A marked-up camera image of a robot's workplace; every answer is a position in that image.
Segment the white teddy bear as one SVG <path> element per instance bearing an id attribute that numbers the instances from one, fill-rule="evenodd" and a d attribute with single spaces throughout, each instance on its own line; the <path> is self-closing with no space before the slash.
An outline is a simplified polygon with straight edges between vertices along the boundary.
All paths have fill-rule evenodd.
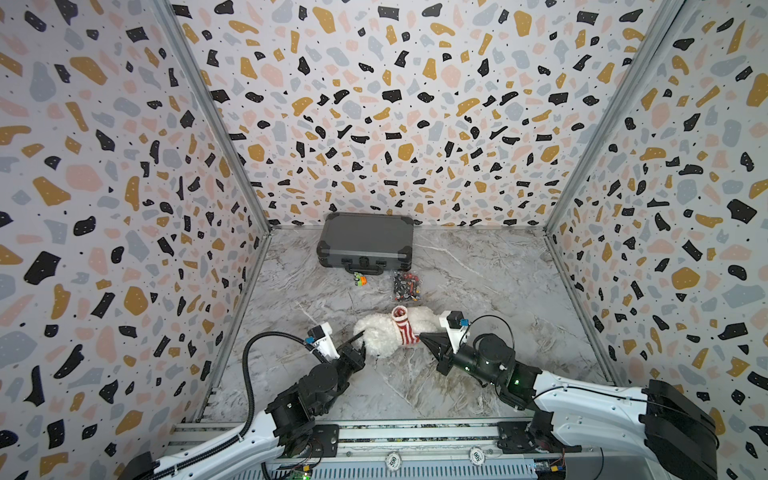
<path id="1" fill-rule="evenodd" d="M 419 335 L 421 333 L 439 332 L 442 329 L 438 315 L 430 308 L 425 306 L 406 308 L 408 309 L 409 320 L 413 329 Z M 414 345 L 401 344 L 397 328 L 391 319 L 392 310 L 389 313 L 367 315 L 358 320 L 353 327 L 353 335 L 361 330 L 365 331 L 363 338 L 366 351 L 376 357 L 387 358 L 401 348 L 415 347 L 420 343 L 419 341 Z"/>

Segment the red white striped knit sweater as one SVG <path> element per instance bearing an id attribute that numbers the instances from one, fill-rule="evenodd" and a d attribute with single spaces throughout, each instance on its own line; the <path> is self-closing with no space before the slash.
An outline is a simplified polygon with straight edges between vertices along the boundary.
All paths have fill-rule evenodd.
<path id="1" fill-rule="evenodd" d="M 414 345 L 420 341 L 419 334 L 414 331 L 409 320 L 408 309 L 405 306 L 396 306 L 391 312 L 391 319 L 397 328 L 402 345 Z"/>

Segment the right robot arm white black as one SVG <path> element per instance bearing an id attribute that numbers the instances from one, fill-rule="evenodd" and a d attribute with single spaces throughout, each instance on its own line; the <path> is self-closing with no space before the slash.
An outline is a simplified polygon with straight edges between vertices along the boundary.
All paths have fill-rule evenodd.
<path id="1" fill-rule="evenodd" d="M 450 334 L 423 333 L 420 341 L 446 375 L 461 370 L 490 387 L 506 405 L 530 410 L 530 444 L 562 453 L 594 446 L 657 462 L 679 479 L 717 476 L 719 439 L 713 418 L 671 384 L 598 385 L 520 363 L 495 334 L 472 344 Z"/>

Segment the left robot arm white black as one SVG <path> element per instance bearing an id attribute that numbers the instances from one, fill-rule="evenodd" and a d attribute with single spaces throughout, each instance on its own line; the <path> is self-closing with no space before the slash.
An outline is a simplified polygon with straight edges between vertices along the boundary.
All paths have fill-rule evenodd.
<path id="1" fill-rule="evenodd" d="M 366 348 L 360 333 L 329 353 L 333 341 L 328 333 L 301 338 L 280 331 L 265 331 L 245 344 L 241 368 L 248 402 L 245 422 L 198 447 L 158 460 L 148 452 L 132 459 L 120 474 L 122 479 L 213 479 L 235 471 L 239 464 L 268 462 L 283 454 L 303 452 L 313 440 L 316 419 L 326 415 L 349 388 L 353 374 L 365 367 Z M 256 409 L 249 354 L 255 343 L 266 338 L 287 339 L 300 344 L 318 364 L 296 383 L 278 394 L 263 410 Z"/>

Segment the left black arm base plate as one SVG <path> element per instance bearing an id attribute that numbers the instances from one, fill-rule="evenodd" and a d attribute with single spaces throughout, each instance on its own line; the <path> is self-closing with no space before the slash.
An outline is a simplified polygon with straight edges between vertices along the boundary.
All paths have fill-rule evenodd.
<path id="1" fill-rule="evenodd" d="M 340 440 L 339 424 L 315 424 L 307 429 L 283 435 L 278 445 L 283 448 L 280 458 L 334 458 Z"/>

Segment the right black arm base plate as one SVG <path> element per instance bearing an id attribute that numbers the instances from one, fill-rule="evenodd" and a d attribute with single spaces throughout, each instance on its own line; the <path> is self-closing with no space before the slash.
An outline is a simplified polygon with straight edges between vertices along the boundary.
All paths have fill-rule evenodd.
<path id="1" fill-rule="evenodd" d="M 581 446 L 566 446 L 542 432 L 531 432 L 526 421 L 502 421 L 497 424 L 497 447 L 504 454 L 524 453 L 579 453 Z"/>

